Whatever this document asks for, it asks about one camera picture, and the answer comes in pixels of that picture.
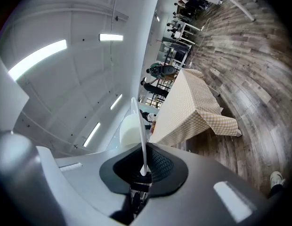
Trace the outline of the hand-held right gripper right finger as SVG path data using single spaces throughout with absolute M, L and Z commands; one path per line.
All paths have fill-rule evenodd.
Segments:
M 272 206 L 256 188 L 216 160 L 159 145 L 188 167 L 174 194 L 151 198 L 133 226 L 257 226 Z

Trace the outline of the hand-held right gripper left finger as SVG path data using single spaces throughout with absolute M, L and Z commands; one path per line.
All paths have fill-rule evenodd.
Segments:
M 128 215 L 129 197 L 113 193 L 100 178 L 101 165 L 136 145 L 84 156 L 54 159 L 49 149 L 37 147 L 42 175 L 54 203 L 44 203 L 47 226 L 120 226 Z

